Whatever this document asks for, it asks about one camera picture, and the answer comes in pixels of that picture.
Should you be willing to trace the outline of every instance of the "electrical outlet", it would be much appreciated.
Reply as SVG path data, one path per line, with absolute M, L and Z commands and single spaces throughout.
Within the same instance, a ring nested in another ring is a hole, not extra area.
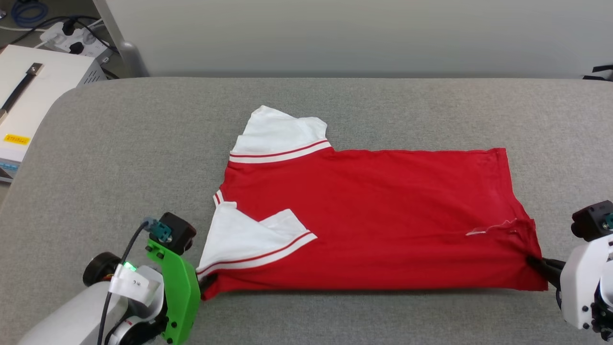
M 47 48 L 57 52 L 90 56 L 100 64 L 108 62 L 113 52 L 87 29 L 74 29 L 72 35 L 68 36 L 64 34 L 63 27 L 64 23 L 55 23 L 40 35 L 40 40 L 45 42 Z

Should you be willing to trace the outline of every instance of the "gray cushioned surface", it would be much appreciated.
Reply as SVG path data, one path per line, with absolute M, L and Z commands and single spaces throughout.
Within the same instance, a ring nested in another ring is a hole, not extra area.
M 91 257 L 120 254 L 145 215 L 198 230 L 227 153 L 265 104 L 317 116 L 343 149 L 506 147 L 547 257 L 582 244 L 571 214 L 613 198 L 613 83 L 581 80 L 132 79 L 62 96 L 0 211 L 0 343 L 84 289 Z M 131 261 L 146 263 L 145 238 Z M 596 344 L 550 292 L 228 293 L 203 303 L 190 344 Z

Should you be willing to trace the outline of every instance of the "red stripe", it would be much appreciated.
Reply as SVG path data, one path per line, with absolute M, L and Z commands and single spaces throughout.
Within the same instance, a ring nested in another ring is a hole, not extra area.
M 327 142 L 327 141 L 328 140 L 322 140 L 322 141 L 316 142 L 314 144 L 311 144 L 309 146 L 301 147 L 299 149 L 295 149 L 295 150 L 291 150 L 291 151 L 286 151 L 286 152 L 281 152 L 281 153 L 271 153 L 270 155 L 233 155 L 233 154 L 230 153 L 230 156 L 231 157 L 239 157 L 239 158 L 240 157 L 254 157 L 254 158 L 257 158 L 257 157 L 274 157 L 274 156 L 286 155 L 288 153 L 294 153 L 294 152 L 298 152 L 300 150 L 308 149 L 309 147 L 313 147 L 315 145 L 319 145 L 322 142 Z
M 312 233 L 312 232 L 310 232 L 310 231 L 309 231 L 309 232 L 307 232 L 307 233 L 304 233 L 304 234 L 300 235 L 300 236 L 299 236 L 297 239 L 293 240 L 293 241 L 292 241 L 290 244 L 286 245 L 285 247 L 280 248 L 280 249 L 277 249 L 277 250 L 273 250 L 272 252 L 269 252 L 269 253 L 266 253 L 266 254 L 262 254 L 262 255 L 258 255 L 257 257 L 253 257 L 253 258 L 246 258 L 246 259 L 234 260 L 234 261 L 221 261 L 221 262 L 216 262 L 216 263 L 214 263 L 214 264 L 210 265 L 209 267 L 207 267 L 207 268 L 203 269 L 202 271 L 199 271 L 199 272 L 198 272 L 198 271 L 196 271 L 196 274 L 202 274 L 204 271 L 206 271 L 206 270 L 208 270 L 209 268 L 211 268 L 211 267 L 213 267 L 213 266 L 215 266 L 215 265 L 218 265 L 218 264 L 220 264 L 220 263 L 239 263 L 239 262 L 251 261 L 251 260 L 256 260 L 256 259 L 259 259 L 259 258 L 267 257 L 267 256 L 269 256 L 269 255 L 272 255 L 272 254 L 274 254 L 274 253 L 278 253 L 278 252 L 280 252 L 280 251 L 282 251 L 282 250 L 285 250 L 285 249 L 287 249 L 287 248 L 291 247 L 291 246 L 292 246 L 294 243 L 296 243 L 296 241 L 298 241 L 299 239 L 303 238 L 304 236 L 306 236 L 306 235 L 308 235 L 308 234 L 310 234 L 310 233 Z

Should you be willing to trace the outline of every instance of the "black wire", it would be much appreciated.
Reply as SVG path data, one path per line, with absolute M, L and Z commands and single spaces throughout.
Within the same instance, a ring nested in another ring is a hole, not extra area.
M 111 336 L 113 335 L 113 333 L 117 330 L 117 327 L 121 326 L 121 324 L 128 319 L 128 315 L 125 314 L 120 320 L 119 322 L 117 322 L 117 324 L 115 326 L 113 326 L 113 328 L 111 328 L 109 330 L 109 332 L 107 333 L 107 337 L 104 338 L 104 345 L 109 345 L 109 341 L 111 339 Z
M 109 71 L 108 69 L 101 67 L 102 68 L 102 72 L 104 72 L 104 74 L 106 74 L 107 76 L 111 77 L 111 79 L 120 79 L 115 73 Z
M 126 258 L 128 257 L 128 253 L 130 253 L 130 250 L 132 249 L 132 246 L 134 245 L 134 242 L 136 242 L 136 239 L 139 237 L 139 234 L 141 231 L 143 231 L 143 229 L 149 224 L 149 222 L 143 222 L 138 229 L 136 229 L 136 232 L 134 233 L 134 235 L 132 235 L 132 239 L 130 239 L 130 242 L 128 243 L 128 246 L 126 247 L 126 250 L 123 252 L 123 256 L 121 257 L 121 261 L 119 261 L 120 265 L 123 265 L 124 263 L 126 263 Z M 107 292 L 107 299 L 104 300 L 104 307 L 102 307 L 102 317 L 100 318 L 100 329 L 98 329 L 98 342 L 97 345 L 102 345 L 102 338 L 104 336 L 104 324 L 107 320 L 107 312 L 109 311 L 109 303 L 111 302 L 111 292 Z
M 102 43 L 102 45 L 104 45 L 105 47 L 109 48 L 111 51 L 119 54 L 119 51 L 117 50 L 117 47 L 114 47 L 112 45 L 108 45 L 106 44 L 100 37 L 98 37 L 98 35 L 96 35 L 96 33 L 94 33 L 94 31 L 92 29 L 89 28 L 89 26 L 83 24 L 82 22 L 78 21 L 77 19 L 74 19 L 75 23 L 81 24 L 85 29 L 87 29 L 87 31 L 89 31 L 91 33 L 92 36 L 94 36 L 95 39 L 99 40 L 100 43 Z
M 30 36 L 32 33 L 34 33 L 36 31 L 36 29 L 40 29 L 43 26 L 47 26 L 47 25 L 49 25 L 52 22 L 53 22 L 53 24 L 55 24 L 56 22 L 58 22 L 58 21 L 60 21 L 62 19 L 82 19 L 82 18 L 83 19 L 92 19 L 92 20 L 98 20 L 99 19 L 99 18 L 96 18 L 96 17 L 90 17 L 88 15 L 77 15 L 77 16 L 74 16 L 74 17 L 68 17 L 68 16 L 65 16 L 65 15 L 62 15 L 62 16 L 59 16 L 59 17 L 49 18 L 47 20 L 44 20 L 44 21 L 40 22 L 35 27 L 31 28 L 30 31 L 27 31 L 23 35 L 21 35 L 18 38 L 14 39 L 9 44 L 15 44 L 15 43 L 21 41 L 22 39 L 24 39 L 24 38 Z

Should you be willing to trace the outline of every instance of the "yellow label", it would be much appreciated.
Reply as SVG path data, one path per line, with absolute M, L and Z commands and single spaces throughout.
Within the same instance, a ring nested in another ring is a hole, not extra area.
M 14 134 L 7 134 L 6 137 L 4 137 L 4 141 L 12 142 L 13 144 L 28 145 L 30 138 L 16 136 Z

